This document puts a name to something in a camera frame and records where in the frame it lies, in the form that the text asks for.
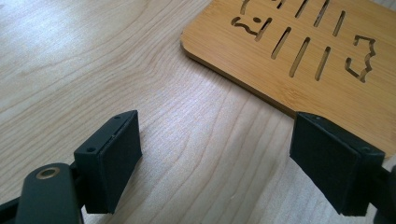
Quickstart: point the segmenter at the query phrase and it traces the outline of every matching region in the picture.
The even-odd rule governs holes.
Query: wooden table
[[[338,216],[289,158],[291,118],[184,55],[209,2],[0,0],[0,203],[137,109],[143,159],[116,214],[86,223],[371,223],[373,207]]]

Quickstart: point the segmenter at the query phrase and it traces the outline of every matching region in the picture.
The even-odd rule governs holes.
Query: black plastic part
[[[87,212],[114,213],[142,156],[137,111],[110,119],[74,154],[77,170],[87,181]]]
[[[15,223],[19,200],[20,198],[16,198],[0,205],[0,223]]]
[[[54,173],[53,168],[59,173],[53,177],[44,173],[42,177],[47,178],[40,179],[38,174],[48,168],[49,174]],[[83,223],[69,165],[49,164],[26,176],[16,223]]]
[[[384,152],[325,118],[299,112],[290,156],[339,214],[366,214]]]
[[[392,173],[382,168],[381,173],[374,176],[370,195],[370,203],[378,209],[377,213],[393,223],[396,223],[396,202],[393,201],[396,195],[396,185],[393,179],[396,174],[395,167]]]

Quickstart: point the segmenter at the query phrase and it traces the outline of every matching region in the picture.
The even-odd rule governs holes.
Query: table surface
[[[291,118],[186,57],[209,2],[0,0],[0,203],[137,109],[143,159],[116,214],[86,223],[371,223],[372,206],[338,216],[289,158]]]

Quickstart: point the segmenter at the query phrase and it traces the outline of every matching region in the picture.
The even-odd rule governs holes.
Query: wooden cutting board
[[[194,60],[293,115],[396,152],[396,13],[364,0],[214,0],[183,32]]]

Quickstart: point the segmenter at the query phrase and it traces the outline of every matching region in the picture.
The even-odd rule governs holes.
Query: screw hole
[[[61,172],[61,170],[58,167],[50,167],[47,169],[44,169],[42,171],[40,171],[35,178],[37,179],[48,179],[51,177],[56,176],[57,174],[59,174],[59,172]]]
[[[94,152],[95,150],[96,150],[96,148],[94,148],[94,147],[87,148],[87,152]]]
[[[365,152],[370,152],[370,151],[371,151],[371,149],[370,149],[369,147],[363,147],[362,149],[363,149],[363,151],[365,151]]]

